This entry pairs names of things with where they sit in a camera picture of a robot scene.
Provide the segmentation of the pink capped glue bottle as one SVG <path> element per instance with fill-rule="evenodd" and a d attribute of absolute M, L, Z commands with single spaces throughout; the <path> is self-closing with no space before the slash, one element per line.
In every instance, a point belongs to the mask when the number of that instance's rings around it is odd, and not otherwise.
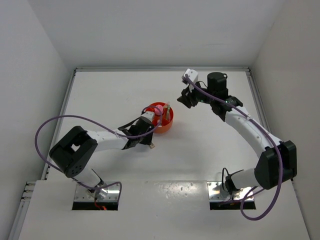
<path fill-rule="evenodd" d="M 154 108 L 154 113 L 155 113 L 155 115 L 157 115 L 157 116 L 162 116 L 163 115 L 163 113 L 164 113 L 164 108 L 163 108 L 163 106 L 162 105 L 156 105 L 155 106 L 155 108 Z"/>

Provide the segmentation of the green glue stick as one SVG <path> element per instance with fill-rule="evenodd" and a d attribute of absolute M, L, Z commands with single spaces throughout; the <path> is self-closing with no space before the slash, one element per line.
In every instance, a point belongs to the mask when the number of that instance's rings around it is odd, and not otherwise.
<path fill-rule="evenodd" d="M 170 106 L 170 104 L 167 104 L 167 105 L 166 105 L 165 119 L 166 119 L 167 121 L 169 121 L 169 122 L 171 121 L 170 110 L 171 110 L 171 106 Z"/>

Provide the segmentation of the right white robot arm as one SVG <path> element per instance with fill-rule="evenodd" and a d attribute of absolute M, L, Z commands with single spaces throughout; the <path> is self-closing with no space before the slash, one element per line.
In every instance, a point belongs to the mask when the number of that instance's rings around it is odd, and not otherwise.
<path fill-rule="evenodd" d="M 198 72 L 194 69 L 187 69 L 181 78 L 187 87 L 177 101 L 187 108 L 198 103 L 210 105 L 213 113 L 234 128 L 258 157 L 256 167 L 226 176 L 223 184 L 226 192 L 233 194 L 246 187 L 270 190 L 297 175 L 296 145 L 272 135 L 250 116 L 243 103 L 229 94 L 225 73 L 209 73 L 206 87 L 201 87 Z"/>

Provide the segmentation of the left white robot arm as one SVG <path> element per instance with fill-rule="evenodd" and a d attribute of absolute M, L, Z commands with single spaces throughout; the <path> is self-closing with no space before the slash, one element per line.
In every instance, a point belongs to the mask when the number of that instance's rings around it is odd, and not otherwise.
<path fill-rule="evenodd" d="M 147 111 L 130 126 L 116 129 L 114 134 L 75 126 L 53 146 L 49 156 L 67 178 L 74 178 L 94 193 L 95 188 L 104 186 L 105 182 L 93 169 L 87 167 L 92 155 L 106 150 L 127 150 L 138 144 L 152 145 L 153 133 L 146 133 L 155 128 L 154 117 L 153 113 Z"/>

